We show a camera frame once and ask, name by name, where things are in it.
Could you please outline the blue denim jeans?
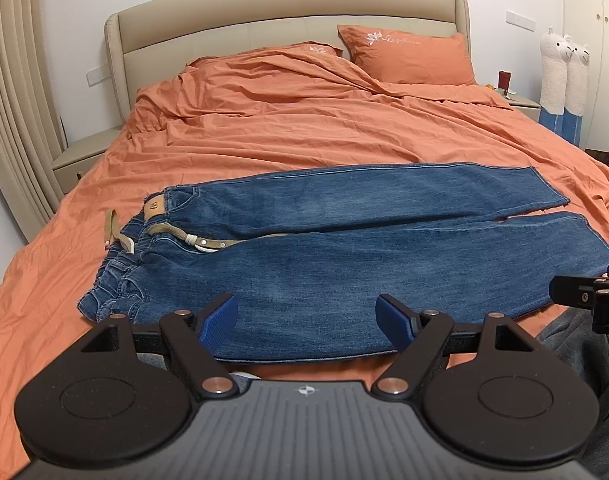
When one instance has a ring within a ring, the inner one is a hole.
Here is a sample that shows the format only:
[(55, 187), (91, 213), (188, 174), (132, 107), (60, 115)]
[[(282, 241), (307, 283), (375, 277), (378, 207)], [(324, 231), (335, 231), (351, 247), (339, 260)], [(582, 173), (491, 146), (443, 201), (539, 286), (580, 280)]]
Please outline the blue denim jeans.
[[(557, 274), (600, 274), (609, 242), (531, 167), (470, 162), (344, 166), (170, 186), (149, 195), (110, 246), (80, 312), (134, 324), (237, 300), (213, 354), (231, 363), (379, 356), (378, 296), (478, 323), (549, 301)], [(205, 254), (157, 223), (245, 243)]]

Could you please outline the beige pleated curtain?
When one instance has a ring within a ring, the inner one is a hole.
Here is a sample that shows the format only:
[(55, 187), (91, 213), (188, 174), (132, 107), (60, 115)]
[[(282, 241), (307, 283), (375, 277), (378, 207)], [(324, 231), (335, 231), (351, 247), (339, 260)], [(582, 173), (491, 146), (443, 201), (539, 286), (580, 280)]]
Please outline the beige pleated curtain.
[(53, 162), (66, 148), (50, 84), (42, 0), (0, 0), (0, 190), (33, 240), (64, 198)]

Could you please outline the right beige nightstand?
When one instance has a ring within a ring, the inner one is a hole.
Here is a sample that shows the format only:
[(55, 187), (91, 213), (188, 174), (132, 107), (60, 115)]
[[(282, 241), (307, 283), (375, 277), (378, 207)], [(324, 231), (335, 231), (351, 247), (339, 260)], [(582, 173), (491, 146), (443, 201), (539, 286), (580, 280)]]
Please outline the right beige nightstand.
[(540, 104), (538, 102), (517, 93), (504, 92), (503, 90), (499, 90), (499, 93), (514, 110), (519, 110), (534, 122), (539, 122)]

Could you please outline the right orange pillow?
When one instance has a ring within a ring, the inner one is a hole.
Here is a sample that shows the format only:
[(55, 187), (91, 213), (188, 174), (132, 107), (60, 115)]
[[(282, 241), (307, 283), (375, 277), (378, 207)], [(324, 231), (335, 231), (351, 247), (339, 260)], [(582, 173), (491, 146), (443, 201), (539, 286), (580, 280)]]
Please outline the right orange pillow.
[(434, 37), (357, 25), (339, 25), (351, 61), (393, 84), (475, 84), (466, 39), (457, 32)]

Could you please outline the tan woven belt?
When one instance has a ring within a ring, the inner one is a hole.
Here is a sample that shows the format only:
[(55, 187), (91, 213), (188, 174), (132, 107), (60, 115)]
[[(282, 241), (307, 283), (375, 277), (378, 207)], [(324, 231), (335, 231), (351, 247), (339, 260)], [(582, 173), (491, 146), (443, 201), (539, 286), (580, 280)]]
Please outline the tan woven belt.
[[(171, 226), (168, 222), (157, 223), (155, 226), (150, 226), (147, 233), (149, 235), (170, 234), (178, 240), (181, 240), (181, 242), (184, 242), (186, 245), (197, 249), (198, 252), (205, 252), (205, 254), (214, 254), (227, 247), (245, 243), (245, 240), (215, 240), (214, 238), (190, 234), (177, 226)], [(135, 252), (134, 239), (121, 232), (117, 211), (108, 209), (105, 211), (104, 219), (105, 248), (109, 249), (114, 243), (118, 243), (128, 254), (133, 255)]]

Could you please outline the red cup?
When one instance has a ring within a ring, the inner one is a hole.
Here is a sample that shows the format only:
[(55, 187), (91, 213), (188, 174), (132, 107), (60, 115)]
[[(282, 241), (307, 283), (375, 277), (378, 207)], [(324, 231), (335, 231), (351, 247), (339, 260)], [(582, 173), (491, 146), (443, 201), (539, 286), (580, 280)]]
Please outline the red cup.
[(498, 72), (498, 88), (507, 92), (510, 90), (512, 74), (507, 70), (500, 70)]

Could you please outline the white alpaca plush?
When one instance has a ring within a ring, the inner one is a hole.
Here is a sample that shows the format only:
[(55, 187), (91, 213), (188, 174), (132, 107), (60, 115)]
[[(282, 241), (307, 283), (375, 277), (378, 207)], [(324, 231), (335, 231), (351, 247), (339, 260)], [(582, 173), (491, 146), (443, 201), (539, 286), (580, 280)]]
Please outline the white alpaca plush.
[(563, 131), (568, 65), (573, 48), (552, 27), (540, 41), (542, 79), (539, 123), (556, 134)]
[(579, 146), (588, 99), (590, 52), (587, 46), (574, 42), (570, 35), (565, 35), (564, 39), (571, 47), (571, 58), (567, 68), (562, 137)]

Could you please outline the white wall switch right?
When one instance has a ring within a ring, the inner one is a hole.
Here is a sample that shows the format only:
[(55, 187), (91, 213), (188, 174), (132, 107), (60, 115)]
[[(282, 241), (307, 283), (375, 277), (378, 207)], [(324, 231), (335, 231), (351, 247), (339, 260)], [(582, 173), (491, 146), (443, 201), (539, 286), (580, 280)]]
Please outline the white wall switch right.
[(515, 13), (513, 11), (507, 10), (505, 12), (505, 21), (507, 24), (519, 27), (521, 29), (529, 30), (529, 32), (534, 32), (536, 30), (536, 21), (532, 18), (527, 18), (527, 16)]

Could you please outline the right white alpaca plush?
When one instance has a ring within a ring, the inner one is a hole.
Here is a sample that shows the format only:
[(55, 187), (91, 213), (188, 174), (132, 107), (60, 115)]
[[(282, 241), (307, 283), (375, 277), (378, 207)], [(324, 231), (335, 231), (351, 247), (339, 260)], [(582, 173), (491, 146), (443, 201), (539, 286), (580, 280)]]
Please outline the right white alpaca plush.
[(565, 35), (564, 39), (571, 47), (571, 58), (567, 68), (562, 137), (579, 146), (588, 99), (590, 52), (587, 46), (574, 42), (570, 35)]

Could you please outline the left white alpaca plush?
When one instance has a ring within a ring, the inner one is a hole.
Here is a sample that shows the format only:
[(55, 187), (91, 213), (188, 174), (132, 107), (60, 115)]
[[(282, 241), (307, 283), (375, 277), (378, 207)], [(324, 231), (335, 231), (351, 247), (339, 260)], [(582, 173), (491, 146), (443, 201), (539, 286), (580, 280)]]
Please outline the left white alpaca plush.
[(540, 41), (542, 79), (539, 123), (556, 134), (563, 131), (568, 65), (573, 48), (552, 27)]

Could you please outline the white wall socket left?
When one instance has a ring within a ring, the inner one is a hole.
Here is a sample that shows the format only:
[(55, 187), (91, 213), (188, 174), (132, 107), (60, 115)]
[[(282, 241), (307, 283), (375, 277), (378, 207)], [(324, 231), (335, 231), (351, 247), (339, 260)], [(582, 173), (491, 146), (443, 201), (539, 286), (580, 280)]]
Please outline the white wall socket left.
[(99, 84), (105, 79), (105, 68), (103, 66), (99, 66), (89, 70), (86, 73), (86, 81), (88, 81), (88, 86), (93, 87), (96, 84)]

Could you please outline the orange pillow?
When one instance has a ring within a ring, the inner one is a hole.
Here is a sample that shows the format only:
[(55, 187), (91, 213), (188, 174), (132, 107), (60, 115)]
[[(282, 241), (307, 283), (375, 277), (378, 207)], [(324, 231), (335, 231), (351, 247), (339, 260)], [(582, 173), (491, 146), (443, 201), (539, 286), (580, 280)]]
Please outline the orange pillow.
[(393, 84), (475, 84), (466, 39), (457, 32), (434, 37), (357, 25), (339, 25), (351, 61)]
[(342, 58), (344, 56), (344, 51), (341, 48), (337, 48), (332, 46), (331, 44), (326, 44), (325, 42), (316, 42), (316, 41), (308, 41), (308, 42), (299, 42), (299, 44), (288, 44), (288, 46), (280, 46), (280, 47), (262, 47), (257, 49), (252, 49), (244, 52), (239, 52), (236, 54), (227, 54), (227, 55), (204, 55), (199, 58), (195, 58), (192, 62), (186, 63), (186, 66), (197, 66), (200, 62), (217, 60), (218, 58), (229, 58), (233, 55), (246, 55), (246, 54), (256, 54), (256, 53), (266, 53), (266, 52), (287, 52), (287, 53), (315, 53), (315, 54), (328, 54), (336, 56), (336, 58)]

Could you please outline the beige upholstered headboard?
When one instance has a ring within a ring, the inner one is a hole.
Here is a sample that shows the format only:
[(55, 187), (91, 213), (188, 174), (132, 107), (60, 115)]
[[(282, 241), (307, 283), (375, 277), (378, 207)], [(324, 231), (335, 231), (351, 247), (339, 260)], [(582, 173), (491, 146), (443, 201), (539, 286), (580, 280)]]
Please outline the beige upholstered headboard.
[(471, 34), (467, 0), (152, 0), (105, 24), (119, 114), (129, 116), (138, 89), (175, 76), (195, 58), (309, 41), (341, 48), (342, 24)]

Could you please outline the beige nightstand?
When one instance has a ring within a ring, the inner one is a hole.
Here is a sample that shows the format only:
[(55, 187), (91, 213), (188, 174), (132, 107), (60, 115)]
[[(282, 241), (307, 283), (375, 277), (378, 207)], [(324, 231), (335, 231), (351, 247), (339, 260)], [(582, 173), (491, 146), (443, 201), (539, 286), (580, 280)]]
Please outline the beige nightstand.
[(517, 93), (504, 92), (503, 90), (499, 90), (499, 93), (514, 110), (519, 110), (534, 122), (539, 122), (540, 104), (538, 102)]
[(69, 193), (119, 136), (120, 128), (110, 128), (73, 142), (53, 162), (53, 171), (64, 194)]

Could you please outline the left orange pillow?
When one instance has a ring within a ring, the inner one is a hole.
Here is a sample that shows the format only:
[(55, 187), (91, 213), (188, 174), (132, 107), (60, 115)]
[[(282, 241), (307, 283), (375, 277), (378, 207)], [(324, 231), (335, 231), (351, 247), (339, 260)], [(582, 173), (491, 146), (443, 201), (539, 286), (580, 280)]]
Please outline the left orange pillow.
[(239, 52), (236, 54), (227, 54), (227, 55), (204, 55), (199, 58), (195, 58), (192, 62), (186, 63), (186, 66), (197, 66), (200, 62), (217, 60), (218, 58), (229, 58), (233, 55), (246, 55), (246, 54), (256, 54), (256, 53), (266, 53), (266, 52), (287, 52), (287, 53), (315, 53), (315, 54), (328, 54), (336, 56), (336, 58), (342, 58), (344, 56), (344, 51), (341, 48), (337, 48), (332, 46), (331, 44), (326, 44), (325, 42), (316, 42), (316, 41), (308, 41), (308, 42), (299, 42), (299, 44), (288, 44), (288, 46), (280, 46), (280, 47), (262, 47), (257, 49), (252, 49), (244, 52)]

